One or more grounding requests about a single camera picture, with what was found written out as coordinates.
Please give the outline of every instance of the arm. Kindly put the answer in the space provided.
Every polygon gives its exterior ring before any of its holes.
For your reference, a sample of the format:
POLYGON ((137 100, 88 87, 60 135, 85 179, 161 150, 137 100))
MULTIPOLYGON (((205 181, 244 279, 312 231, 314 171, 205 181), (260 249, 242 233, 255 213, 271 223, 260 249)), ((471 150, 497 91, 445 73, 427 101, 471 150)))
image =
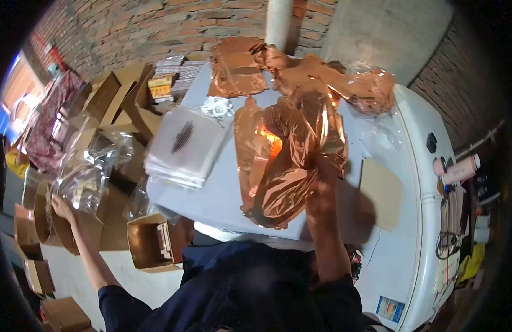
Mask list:
POLYGON ((319 179, 306 206, 307 226, 315 244, 315 257, 322 284, 352 273, 350 258, 341 240, 335 205, 335 180, 331 164, 317 160, 319 179))
POLYGON ((112 274, 112 271, 110 271, 108 265, 101 257, 101 254, 99 254, 99 251, 93 247, 87 232, 82 229, 80 221, 76 218, 77 214, 73 213, 73 210, 69 207, 68 203, 58 196, 53 196, 51 204, 53 205, 56 214, 65 218, 71 225, 71 230, 73 231, 73 237, 77 243, 80 257, 83 260, 88 278, 95 291, 98 292, 99 289, 108 285, 121 287, 112 274))

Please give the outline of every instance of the clear plastic bag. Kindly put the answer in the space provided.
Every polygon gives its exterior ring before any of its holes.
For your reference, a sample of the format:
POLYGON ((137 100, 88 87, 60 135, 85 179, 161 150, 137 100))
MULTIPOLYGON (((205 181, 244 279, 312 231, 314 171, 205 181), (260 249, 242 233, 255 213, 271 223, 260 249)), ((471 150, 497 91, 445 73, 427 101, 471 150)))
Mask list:
POLYGON ((402 145, 402 132, 392 114, 365 119, 361 141, 371 156, 379 156, 387 151, 399 150, 402 145))
POLYGON ((58 194, 73 208, 90 214, 97 212, 112 170, 125 165, 133 157, 129 134, 110 133, 110 138, 105 134, 97 131, 87 149, 78 147, 79 139, 75 140, 62 158, 52 188, 52 194, 58 194))
POLYGON ((224 143, 232 135, 231 126, 230 120, 218 121, 182 105, 174 107, 163 117, 148 147, 146 173, 154 181, 202 188, 224 143))
POLYGON ((147 176, 144 176, 132 192, 128 203, 123 210, 123 216, 128 221, 158 213, 154 204, 149 202, 146 187, 147 176))

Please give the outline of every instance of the table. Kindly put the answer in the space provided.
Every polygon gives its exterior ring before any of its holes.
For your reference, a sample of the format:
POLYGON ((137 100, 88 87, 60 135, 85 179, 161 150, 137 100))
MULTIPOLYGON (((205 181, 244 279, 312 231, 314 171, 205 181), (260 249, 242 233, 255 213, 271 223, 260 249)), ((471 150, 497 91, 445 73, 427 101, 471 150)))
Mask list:
MULTIPOLYGON (((211 69, 206 65, 182 104, 202 105, 210 84, 211 69)), ((272 87, 271 76, 264 73, 272 87)), ((253 97, 261 108, 274 104, 279 92, 265 90, 253 97)), ((245 97, 231 99, 235 109, 244 104, 245 97)), ((337 192, 338 220, 345 243, 357 244, 363 255, 363 266, 356 287, 361 295, 363 312, 375 313, 380 296, 405 303, 413 291, 417 257, 420 254, 422 218, 419 211, 420 188, 416 179, 416 165, 401 114, 393 118, 405 136, 401 147, 393 151, 380 150, 373 156, 399 176, 403 183, 402 206, 398 225, 390 232, 363 222, 356 210, 357 188, 361 176, 361 161, 370 156, 361 142, 362 133, 372 126, 346 102, 341 101, 338 112, 343 115, 349 142, 349 163, 345 180, 339 181, 337 192)), ((175 185, 147 183, 150 200, 181 215, 218 229, 266 234, 293 240, 311 240, 305 223, 305 212, 293 219, 287 229, 266 229, 252 223, 241 214, 241 195, 237 175, 234 139, 225 145, 203 189, 194 191, 175 185)), ((396 322, 379 318, 392 329, 396 322)))

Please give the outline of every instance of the label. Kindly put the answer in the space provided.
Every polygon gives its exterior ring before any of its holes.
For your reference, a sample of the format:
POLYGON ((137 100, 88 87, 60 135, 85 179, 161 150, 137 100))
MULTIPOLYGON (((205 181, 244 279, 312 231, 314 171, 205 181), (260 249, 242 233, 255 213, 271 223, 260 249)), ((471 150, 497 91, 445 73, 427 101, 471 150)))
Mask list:
POLYGON ((404 307, 405 303, 380 296, 380 302, 378 302, 376 314, 398 323, 402 316, 402 312, 404 311, 404 307))

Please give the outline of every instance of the cardboard sheet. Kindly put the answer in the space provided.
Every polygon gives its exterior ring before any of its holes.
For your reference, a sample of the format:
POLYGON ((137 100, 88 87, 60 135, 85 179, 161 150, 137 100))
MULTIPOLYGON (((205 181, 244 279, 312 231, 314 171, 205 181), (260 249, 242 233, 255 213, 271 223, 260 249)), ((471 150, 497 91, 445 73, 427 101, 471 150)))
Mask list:
POLYGON ((400 218, 403 185, 390 169, 373 158, 363 161, 359 211, 375 217, 375 225, 392 230, 400 218))

